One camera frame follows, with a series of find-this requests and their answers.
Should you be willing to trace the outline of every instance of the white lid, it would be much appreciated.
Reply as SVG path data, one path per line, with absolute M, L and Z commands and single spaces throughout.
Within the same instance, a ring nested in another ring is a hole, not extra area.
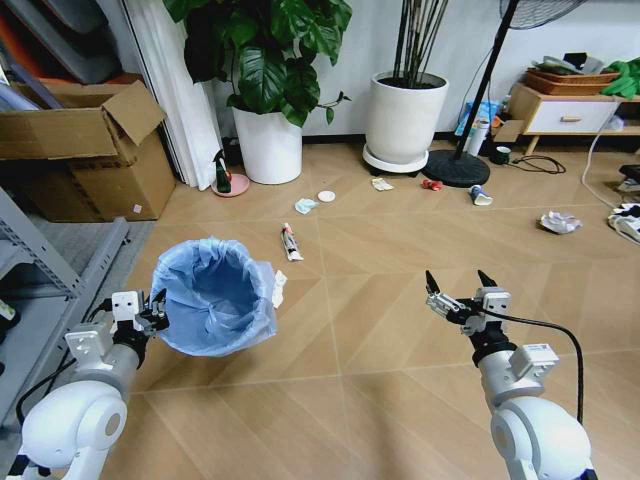
M 336 194 L 329 190 L 323 190 L 318 194 L 318 200 L 321 202 L 333 202 L 335 199 Z

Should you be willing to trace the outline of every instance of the cabinet leg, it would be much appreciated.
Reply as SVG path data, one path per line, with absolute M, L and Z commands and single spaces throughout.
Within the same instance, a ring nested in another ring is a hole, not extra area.
M 525 155 L 531 155 L 533 151 L 536 149 L 536 145 L 538 145 L 538 140 L 540 140 L 540 135 L 534 135 L 529 142 L 529 146 L 527 147 L 527 151 L 524 152 Z

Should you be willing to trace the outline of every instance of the drawer handle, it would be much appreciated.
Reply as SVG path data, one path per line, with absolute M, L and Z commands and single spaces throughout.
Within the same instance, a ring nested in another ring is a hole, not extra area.
M 577 117 L 575 115 L 564 115 L 562 117 L 560 117 L 560 121 L 561 122 L 565 122 L 565 123 L 576 123 L 581 121 L 582 118 L 581 117 Z

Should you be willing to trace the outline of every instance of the white curtain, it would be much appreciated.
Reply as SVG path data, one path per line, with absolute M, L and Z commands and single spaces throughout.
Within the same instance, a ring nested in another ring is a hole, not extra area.
M 167 113 L 165 127 L 176 168 L 191 187 L 204 190 L 215 177 L 220 150 L 212 100 L 193 84 L 184 65 L 186 33 L 162 0 L 122 0 L 137 43 L 147 85 Z

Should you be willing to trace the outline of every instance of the cabinet drawer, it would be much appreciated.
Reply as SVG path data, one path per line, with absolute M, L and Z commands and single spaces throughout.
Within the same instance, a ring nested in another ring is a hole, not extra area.
M 540 102 L 526 133 L 595 133 L 615 110 L 611 102 Z

